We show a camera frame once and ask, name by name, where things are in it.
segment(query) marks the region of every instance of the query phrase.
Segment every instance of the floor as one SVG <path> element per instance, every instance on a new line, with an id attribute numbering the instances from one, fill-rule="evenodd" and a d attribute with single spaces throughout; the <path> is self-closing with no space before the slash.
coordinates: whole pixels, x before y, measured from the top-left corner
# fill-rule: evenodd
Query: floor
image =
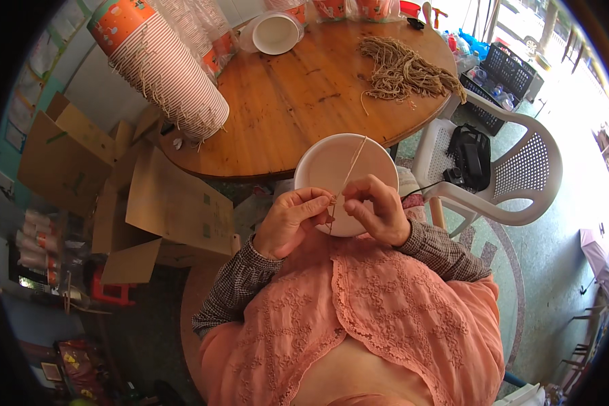
<path id="1" fill-rule="evenodd" d="M 590 110 L 580 103 L 573 77 L 560 86 L 546 87 L 546 106 L 536 117 L 551 131 L 562 154 L 564 176 L 555 202 L 536 222 L 508 227 L 481 218 L 456 239 L 490 264 L 501 290 L 499 309 L 506 369 L 531 382 L 559 383 L 567 370 L 560 364 L 577 343 L 583 342 L 586 322 L 571 320 L 593 303 L 596 286 L 580 295 L 581 285 L 593 278 L 579 246 L 579 229 L 598 229 L 604 223 L 609 238 L 609 175 L 590 132 Z M 525 101 L 518 112 L 535 116 L 540 103 Z M 473 121 L 465 107 L 452 117 L 456 123 Z M 525 128 L 506 123 L 492 138 L 492 159 L 513 146 Z M 396 162 L 410 167 L 420 134 L 400 143 Z M 271 204 L 269 196 L 253 194 L 254 185 L 211 182 L 235 204 L 235 223 L 244 239 Z M 504 203 L 507 209 L 523 201 Z M 462 218 L 446 210 L 449 229 Z M 169 382 L 187 404 L 202 400 L 191 382 L 182 357 L 179 322 L 180 301 L 189 270 L 156 270 L 147 285 L 134 290 L 134 307 L 104 317 L 114 360 L 120 374 L 142 393 L 153 392 L 153 381 Z M 99 334 L 96 318 L 87 316 L 87 333 Z M 500 396 L 513 388 L 504 383 Z"/>

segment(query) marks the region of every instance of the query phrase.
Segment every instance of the woman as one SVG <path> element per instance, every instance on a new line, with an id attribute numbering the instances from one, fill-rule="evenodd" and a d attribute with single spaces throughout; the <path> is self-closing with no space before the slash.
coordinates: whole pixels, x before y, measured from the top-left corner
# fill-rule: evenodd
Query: woman
<path id="1" fill-rule="evenodd" d="M 294 190 L 219 272 L 192 319 L 209 404 L 491 405 L 504 375 L 492 272 L 409 221 L 376 177 L 343 195 L 366 234 L 316 231 L 333 195 Z"/>

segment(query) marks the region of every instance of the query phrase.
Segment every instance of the black plastic crate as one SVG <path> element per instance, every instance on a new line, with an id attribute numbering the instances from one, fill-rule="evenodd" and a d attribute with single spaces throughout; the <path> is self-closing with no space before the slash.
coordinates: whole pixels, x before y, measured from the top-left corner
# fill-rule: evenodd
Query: black plastic crate
<path id="1" fill-rule="evenodd" d="M 527 62 L 500 42 L 493 42 L 480 67 L 487 70 L 493 81 L 511 90 L 516 98 L 523 99 L 537 73 Z"/>
<path id="2" fill-rule="evenodd" d="M 481 88 L 476 82 L 471 80 L 471 77 L 468 77 L 464 73 L 460 75 L 460 83 L 463 84 L 465 89 L 471 90 L 472 92 L 478 94 L 479 96 L 487 99 L 488 102 L 494 104 L 495 106 L 503 108 L 503 106 L 501 106 L 501 103 L 499 103 L 496 99 L 494 99 L 492 97 L 492 95 L 487 93 L 487 91 L 485 89 Z M 501 129 L 503 124 L 505 123 L 505 121 L 503 121 L 502 119 L 492 116 L 490 113 L 481 109 L 480 107 L 478 107 L 477 105 L 475 105 L 473 103 L 467 102 L 467 107 L 474 114 L 476 114 L 478 121 L 483 126 L 485 126 L 485 128 L 487 128 L 490 135 L 492 135 L 492 136 L 495 136 L 499 132 L 499 130 Z"/>

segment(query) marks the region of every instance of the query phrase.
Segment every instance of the white cup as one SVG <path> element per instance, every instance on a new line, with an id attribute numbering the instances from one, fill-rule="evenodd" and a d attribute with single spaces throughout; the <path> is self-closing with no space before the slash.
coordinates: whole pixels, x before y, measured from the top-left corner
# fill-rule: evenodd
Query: white cup
<path id="1" fill-rule="evenodd" d="M 252 31 L 252 43 L 260 52 L 279 55 L 291 50 L 298 42 L 298 36 L 295 21 L 273 14 L 266 16 Z"/>
<path id="2" fill-rule="evenodd" d="M 363 141 L 359 134 L 335 134 L 316 142 L 304 153 L 295 168 L 293 187 L 295 189 L 315 186 L 338 193 L 344 188 L 343 181 L 349 171 L 352 155 Z M 390 155 L 381 145 L 368 138 L 363 150 L 357 158 L 348 182 L 372 174 L 383 183 L 399 190 L 399 176 L 397 167 Z M 336 198 L 334 221 L 331 234 L 337 237 L 351 237 L 363 234 L 365 228 L 354 217 L 350 217 L 343 209 L 345 198 L 339 194 Z M 372 203 L 363 204 L 372 211 Z M 329 233 L 326 225 L 317 225 L 322 232 Z"/>

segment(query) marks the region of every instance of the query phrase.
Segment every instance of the wooden tabletop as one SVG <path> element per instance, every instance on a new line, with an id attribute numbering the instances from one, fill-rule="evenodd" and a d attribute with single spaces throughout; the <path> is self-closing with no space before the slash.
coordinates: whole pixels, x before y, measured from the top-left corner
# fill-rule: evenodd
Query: wooden tabletop
<path id="1" fill-rule="evenodd" d="M 395 37 L 427 61 L 455 73 L 453 55 L 429 27 L 414 30 L 406 21 L 311 23 L 291 51 L 282 55 L 237 53 L 218 78 L 230 105 L 225 131 L 201 146 L 173 146 L 179 136 L 160 137 L 167 157 L 188 173 L 223 181 L 268 181 L 290 177 L 311 145 L 338 133 L 367 135 L 385 148 L 426 126 L 448 97 L 413 95 L 409 103 L 360 95 L 370 89 L 374 67 L 358 43 L 369 36 Z"/>

